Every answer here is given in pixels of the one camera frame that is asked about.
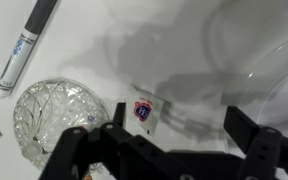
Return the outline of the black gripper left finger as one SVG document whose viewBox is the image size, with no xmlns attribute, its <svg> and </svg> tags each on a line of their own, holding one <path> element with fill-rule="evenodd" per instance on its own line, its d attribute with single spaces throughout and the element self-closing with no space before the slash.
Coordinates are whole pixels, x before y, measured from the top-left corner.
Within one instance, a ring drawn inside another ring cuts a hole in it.
<svg viewBox="0 0 288 180">
<path fill-rule="evenodd" d="M 90 132 L 82 127 L 65 130 L 38 180 L 82 180 L 95 163 L 102 163 L 119 180 L 118 144 L 125 115 L 126 104 L 118 103 L 113 119 Z"/>
</svg>

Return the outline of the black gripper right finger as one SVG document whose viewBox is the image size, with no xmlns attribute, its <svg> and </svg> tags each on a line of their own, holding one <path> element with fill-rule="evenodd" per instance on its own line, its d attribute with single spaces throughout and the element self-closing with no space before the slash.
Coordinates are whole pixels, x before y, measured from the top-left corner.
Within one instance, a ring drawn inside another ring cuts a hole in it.
<svg viewBox="0 0 288 180">
<path fill-rule="evenodd" d="M 238 180 L 276 180 L 276 169 L 288 175 L 288 137 L 279 130 L 256 124 L 242 110 L 228 106 L 224 129 L 245 154 Z"/>
</svg>

